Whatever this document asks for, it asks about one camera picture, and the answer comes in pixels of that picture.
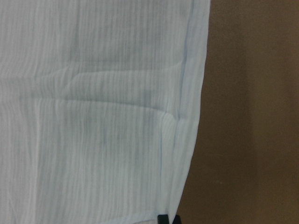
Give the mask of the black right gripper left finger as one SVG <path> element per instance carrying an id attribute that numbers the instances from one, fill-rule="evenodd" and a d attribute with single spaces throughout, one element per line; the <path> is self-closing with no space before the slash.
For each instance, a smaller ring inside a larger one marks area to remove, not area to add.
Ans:
<path id="1" fill-rule="evenodd" d="M 157 224 L 169 224 L 169 217 L 167 214 L 159 214 L 157 216 Z"/>

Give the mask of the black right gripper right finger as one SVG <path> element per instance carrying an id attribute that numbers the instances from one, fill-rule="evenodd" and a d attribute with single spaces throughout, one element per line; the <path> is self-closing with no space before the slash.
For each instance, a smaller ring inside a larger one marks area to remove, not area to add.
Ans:
<path id="1" fill-rule="evenodd" d="M 174 217 L 174 220 L 173 220 L 172 224 L 182 224 L 182 221 L 181 221 L 181 218 L 180 218 L 179 215 L 176 215 Z"/>

